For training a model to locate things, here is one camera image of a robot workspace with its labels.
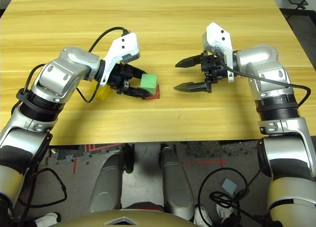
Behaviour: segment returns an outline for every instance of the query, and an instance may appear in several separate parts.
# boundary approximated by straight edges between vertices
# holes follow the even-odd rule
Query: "wooden tabletop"
[[[316,91],[315,71],[273,0],[13,0],[0,22],[1,128],[35,65],[58,57],[65,46],[88,49],[110,27],[136,32],[141,57],[131,64],[158,76],[159,100],[112,91],[108,100],[86,104],[75,93],[52,130],[54,145],[262,137],[246,78],[221,80],[211,94],[173,90],[183,82],[203,81],[199,66],[174,65],[202,52],[202,34],[211,22],[230,32],[233,49],[275,47],[292,83]],[[94,53],[103,58],[117,37],[109,34]],[[89,96],[91,82],[79,87]],[[298,101],[304,93],[295,90]],[[300,109],[312,135],[315,111],[312,94]]]

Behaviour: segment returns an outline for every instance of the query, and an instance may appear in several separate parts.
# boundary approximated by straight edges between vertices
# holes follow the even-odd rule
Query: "person's foot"
[[[47,213],[46,215],[34,220],[37,227],[48,227],[60,222],[60,215],[58,213]]]
[[[202,212],[202,216],[204,217],[204,219],[213,226],[213,222],[210,218],[210,216],[208,215],[208,212],[206,211],[206,209],[200,205],[201,208],[201,212]],[[196,206],[196,211],[194,213],[194,221],[193,224],[199,226],[199,227],[208,227],[208,225],[204,222],[204,220],[202,219],[199,210],[198,210],[198,206]]]
[[[225,207],[221,207],[220,205],[216,204],[216,211],[217,211],[217,214],[219,215],[219,217],[221,218],[221,223],[224,222],[224,219],[228,218],[231,213],[234,212],[233,208],[230,207],[230,208],[225,208]]]

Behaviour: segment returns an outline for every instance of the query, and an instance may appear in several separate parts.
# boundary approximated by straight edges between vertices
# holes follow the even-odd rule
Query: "black wire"
[[[112,31],[116,31],[116,30],[122,30],[122,31],[123,31],[123,35],[125,35],[125,34],[128,33],[128,30],[125,29],[124,27],[121,27],[121,26],[112,27],[112,28],[110,28],[110,29],[104,31],[104,32],[95,40],[95,42],[94,42],[94,43],[92,44],[92,46],[89,48],[88,52],[91,52],[91,51],[94,49],[94,47],[97,45],[97,43],[98,43],[106,34],[108,34],[109,32],[112,32]],[[90,98],[89,100],[87,100],[87,99],[85,98],[85,96],[82,94],[82,92],[79,90],[78,87],[77,87],[77,92],[79,93],[79,95],[81,96],[81,98],[82,98],[85,102],[90,103],[90,102],[94,99],[94,97],[95,97],[95,95],[96,95],[96,93],[97,93],[97,90],[98,90],[99,87],[100,87],[100,83],[101,83],[101,76],[100,76],[100,78],[99,78],[99,80],[98,80],[98,83],[97,83],[97,85],[96,85],[96,87],[95,87],[95,89],[94,89],[94,92],[93,92],[93,94],[92,94],[92,96],[91,96],[91,98]]]
[[[25,82],[25,86],[24,86],[24,89],[23,89],[23,92],[22,92],[23,94],[28,90],[28,87],[29,87],[29,85],[30,85],[30,81],[31,81],[31,79],[32,79],[32,77],[33,77],[35,71],[36,71],[38,68],[43,67],[44,65],[45,65],[45,64],[39,64],[39,65],[37,65],[36,67],[34,67],[34,68],[31,70],[31,72],[30,72],[30,74],[29,74],[29,76],[28,76],[28,78],[27,78],[27,80],[26,80],[26,82]],[[18,107],[20,103],[21,103],[21,101],[18,101],[18,102],[16,102],[15,105],[13,105],[13,107],[12,107],[12,109],[11,109],[11,115],[13,114],[15,108]]]
[[[306,0],[301,1],[301,3],[297,5],[297,7],[295,8],[295,10],[299,9],[300,6],[301,6],[305,1],[306,1]],[[286,18],[286,20],[290,19],[291,16],[293,16],[293,14],[289,15],[289,16]]]
[[[14,110],[15,110],[15,108],[16,107],[18,107],[19,106],[19,104],[21,104],[22,103],[22,101],[18,101],[18,102],[16,102],[16,104],[15,105],[13,105],[13,107],[12,107],[12,109],[11,109],[11,115],[13,114],[13,112],[14,112]]]
[[[124,27],[121,27],[121,26],[116,26],[116,27],[112,27],[106,31],[104,31],[96,40],[95,42],[92,44],[92,46],[89,48],[88,52],[91,52],[94,47],[97,45],[97,43],[106,35],[108,34],[109,32],[111,31],[116,31],[116,30],[122,30],[123,31],[123,34],[127,34],[128,31],[127,29],[125,29]]]
[[[34,173],[31,175],[31,177],[24,183],[23,187],[22,187],[22,190],[21,192],[23,192],[23,190],[25,189],[25,187],[27,187],[27,185],[29,184],[29,182],[31,180],[34,180],[36,178],[36,176],[42,172],[45,172],[45,171],[49,171],[51,172],[55,178],[57,179],[57,181],[60,183],[61,185],[61,189],[62,191],[64,192],[64,198],[63,199],[60,199],[58,201],[53,201],[53,202],[50,202],[50,203],[46,203],[46,204],[40,204],[40,205],[32,205],[30,203],[25,203],[22,199],[18,199],[19,202],[23,205],[23,206],[26,206],[26,207],[29,207],[29,208],[41,208],[41,207],[47,207],[47,206],[52,206],[52,205],[55,205],[57,203],[60,203],[60,202],[63,202],[65,200],[67,200],[67,192],[66,192],[66,186],[64,185],[64,183],[61,181],[60,177],[57,175],[57,173],[50,169],[50,168],[44,168],[44,169],[41,169],[39,170],[38,172]]]
[[[39,165],[36,164],[35,167],[34,167],[34,170],[33,170],[33,174],[38,172],[38,170],[39,170]],[[36,186],[36,177],[32,181],[32,186],[31,186],[31,190],[30,190],[30,194],[29,194],[29,198],[28,198],[27,204],[31,204],[31,202],[32,202],[32,199],[33,199],[33,196],[34,196],[35,186]],[[25,207],[24,212],[22,214],[22,217],[20,219],[20,222],[18,224],[18,227],[22,227],[23,226],[23,224],[25,222],[25,219],[26,219],[26,216],[27,216],[27,214],[29,212],[29,209],[30,209],[29,207]]]
[[[259,176],[260,173],[261,173],[261,169],[259,168],[259,170],[258,170],[258,172],[256,173],[256,175],[253,176],[253,178],[249,181],[248,187],[253,183],[253,181],[255,181],[255,179]]]
[[[310,96],[310,94],[312,92],[312,90],[309,87],[304,86],[304,85],[296,85],[296,84],[292,84],[292,83],[284,83],[284,82],[280,82],[280,81],[277,81],[277,80],[270,80],[270,79],[266,79],[266,78],[263,78],[263,77],[258,77],[258,76],[254,76],[254,75],[250,75],[250,74],[246,74],[246,73],[242,73],[242,72],[236,71],[236,70],[231,69],[230,67],[228,67],[224,63],[223,59],[220,59],[220,63],[227,71],[235,73],[235,74],[240,75],[240,76],[248,77],[248,78],[255,79],[255,80],[261,80],[261,81],[272,83],[272,84],[277,84],[277,85],[282,85],[282,86],[287,86],[287,87],[294,87],[294,88],[299,88],[299,89],[306,90],[306,95],[301,100],[301,102],[298,103],[298,107],[300,107],[308,99],[308,97]]]
[[[35,73],[35,71],[38,69],[38,68],[41,68],[41,67],[43,67],[45,64],[39,64],[39,65],[37,65],[36,67],[34,67],[32,70],[31,70],[31,72],[30,72],[30,74],[29,74],[29,77],[27,78],[27,80],[26,80],[26,83],[25,83],[25,86],[24,86],[24,90],[23,90],[23,94],[26,92],[26,90],[28,89],[28,87],[29,87],[29,84],[30,84],[30,81],[31,81],[31,79],[32,79],[32,76],[33,76],[33,74]]]
[[[95,95],[97,94],[97,91],[98,91],[98,89],[99,89],[99,87],[100,87],[101,79],[102,79],[102,77],[100,76],[100,78],[99,78],[99,80],[98,80],[98,83],[97,83],[97,85],[95,86],[94,92],[93,92],[93,94],[92,94],[92,96],[91,96],[91,98],[90,98],[89,100],[87,100],[87,99],[84,97],[84,95],[82,94],[82,92],[81,92],[81,91],[79,90],[79,88],[77,87],[77,92],[79,93],[79,95],[81,96],[81,98],[82,98],[85,102],[90,103],[90,102],[94,99],[94,97],[95,97]]]
[[[256,175],[250,180],[250,182],[248,183],[246,178],[244,177],[244,175],[242,175],[239,171],[237,171],[236,169],[233,168],[220,168],[220,169],[216,169],[214,171],[212,171],[211,173],[209,173],[205,179],[203,180],[199,190],[198,190],[198,195],[197,195],[197,206],[198,206],[198,211],[202,217],[202,220],[206,223],[206,225],[208,225],[209,227],[212,227],[212,225],[210,223],[208,223],[206,221],[206,219],[203,217],[202,215],[202,211],[201,211],[201,203],[200,203],[200,199],[201,199],[201,193],[204,187],[204,184],[206,183],[206,181],[215,173],[223,171],[223,170],[230,170],[230,171],[234,171],[235,173],[238,173],[240,175],[240,177],[242,178],[244,184],[245,184],[245,188],[240,190],[239,192],[237,192],[237,194],[234,197],[230,197],[228,196],[226,193],[221,192],[221,191],[214,191],[211,192],[209,197],[211,200],[213,200],[216,204],[218,204],[221,207],[224,208],[230,208],[230,207],[234,207],[235,209],[237,209],[237,222],[235,224],[235,226],[237,226],[240,222],[241,216],[240,213],[244,213],[246,216],[250,217],[251,219],[253,219],[254,221],[258,222],[261,224],[261,221],[257,218],[255,218],[254,216],[252,216],[251,214],[247,213],[246,211],[242,210],[240,208],[240,203],[239,201],[241,201],[248,193],[249,193],[249,183],[252,183],[259,175],[260,172],[257,172]]]

